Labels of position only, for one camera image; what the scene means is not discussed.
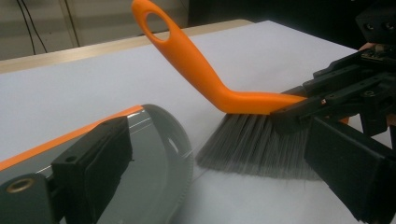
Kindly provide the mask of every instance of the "hole in handle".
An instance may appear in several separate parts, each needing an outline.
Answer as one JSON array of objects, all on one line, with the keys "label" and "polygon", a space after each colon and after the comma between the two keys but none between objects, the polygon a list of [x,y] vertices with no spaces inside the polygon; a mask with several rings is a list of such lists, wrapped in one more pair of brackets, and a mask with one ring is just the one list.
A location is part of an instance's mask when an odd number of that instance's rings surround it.
[{"label": "hole in handle", "polygon": [[157,14],[149,13],[146,17],[146,25],[151,34],[158,40],[166,41],[169,39],[168,24]]}]

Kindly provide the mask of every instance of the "white tabletop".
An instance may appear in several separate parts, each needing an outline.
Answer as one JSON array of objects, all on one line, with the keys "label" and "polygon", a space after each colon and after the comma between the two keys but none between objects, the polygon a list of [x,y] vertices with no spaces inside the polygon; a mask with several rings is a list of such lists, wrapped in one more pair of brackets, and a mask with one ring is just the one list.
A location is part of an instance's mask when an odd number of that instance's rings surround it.
[{"label": "white tabletop", "polygon": [[[285,91],[355,52],[270,21],[197,35],[192,41],[224,83],[239,91]],[[154,47],[126,49],[0,75],[0,160],[143,104],[173,114],[197,150],[223,117]],[[195,167],[174,223],[357,221],[323,182]]]}]

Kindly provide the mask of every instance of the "orange object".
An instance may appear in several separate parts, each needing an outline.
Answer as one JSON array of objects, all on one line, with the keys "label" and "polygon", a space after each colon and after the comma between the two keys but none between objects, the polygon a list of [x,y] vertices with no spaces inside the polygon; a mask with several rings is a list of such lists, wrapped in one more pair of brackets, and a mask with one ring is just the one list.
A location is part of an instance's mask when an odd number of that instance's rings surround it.
[{"label": "orange object", "polygon": [[38,147],[33,147],[33,148],[31,148],[31,149],[29,149],[27,151],[22,152],[21,154],[18,154],[18,155],[14,156],[14,157],[11,157],[11,158],[7,159],[5,161],[0,161],[0,171],[5,170],[8,167],[10,167],[12,165],[15,165],[15,164],[17,164],[17,163],[19,163],[21,161],[27,160],[27,159],[29,159],[29,158],[37,155],[37,154],[45,152],[45,151],[47,151],[47,150],[49,150],[49,149],[51,149],[53,147],[57,147],[60,144],[63,144],[65,142],[69,141],[69,140],[72,140],[73,138],[79,137],[79,136],[83,135],[84,133],[89,132],[94,127],[96,127],[98,124],[100,124],[100,123],[102,123],[102,122],[104,122],[104,121],[106,121],[108,119],[114,119],[114,118],[117,118],[117,117],[127,116],[127,115],[133,114],[133,113],[135,113],[135,112],[137,112],[139,110],[142,110],[142,109],[143,109],[143,107],[140,106],[140,105],[136,105],[136,106],[130,107],[130,108],[128,108],[126,110],[123,110],[123,111],[121,111],[121,112],[119,112],[117,114],[111,115],[111,116],[109,116],[109,117],[107,117],[105,119],[100,119],[100,120],[98,120],[98,121],[96,121],[96,122],[94,122],[92,124],[84,126],[84,127],[80,128],[80,129],[77,129],[77,130],[71,132],[71,133],[67,133],[67,134],[62,135],[60,137],[57,137],[57,138],[55,138],[53,140],[50,140],[49,142],[47,142],[47,143],[45,143],[43,145],[40,145]]},{"label": "orange object", "polygon": [[[219,110],[228,114],[269,115],[275,110],[304,99],[304,97],[280,93],[241,92],[228,89],[204,55],[159,7],[149,0],[134,0],[132,12],[145,35],[169,63]],[[170,31],[169,38],[161,40],[150,31],[147,16],[151,13],[165,21]]]}]

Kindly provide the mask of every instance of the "dark background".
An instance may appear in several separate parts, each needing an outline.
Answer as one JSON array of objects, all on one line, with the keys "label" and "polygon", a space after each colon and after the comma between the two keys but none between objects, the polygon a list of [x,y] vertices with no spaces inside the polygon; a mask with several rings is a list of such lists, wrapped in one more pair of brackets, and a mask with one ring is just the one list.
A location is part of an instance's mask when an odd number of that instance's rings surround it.
[{"label": "dark background", "polygon": [[189,26],[244,19],[274,21],[358,49],[366,41],[355,17],[375,0],[190,0]]}]

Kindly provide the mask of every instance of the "table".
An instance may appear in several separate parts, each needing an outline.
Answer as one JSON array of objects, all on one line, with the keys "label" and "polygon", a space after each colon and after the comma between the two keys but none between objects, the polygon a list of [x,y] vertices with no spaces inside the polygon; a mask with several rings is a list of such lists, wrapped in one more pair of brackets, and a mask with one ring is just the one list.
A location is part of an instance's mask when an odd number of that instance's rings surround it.
[{"label": "table", "polygon": [[[355,51],[271,21],[201,28],[188,31],[192,41],[223,82],[238,91],[288,90]],[[224,114],[147,43],[137,37],[0,62],[0,159],[140,104],[173,114],[196,153]],[[357,221],[323,182],[195,167],[191,190],[173,223]]]}]

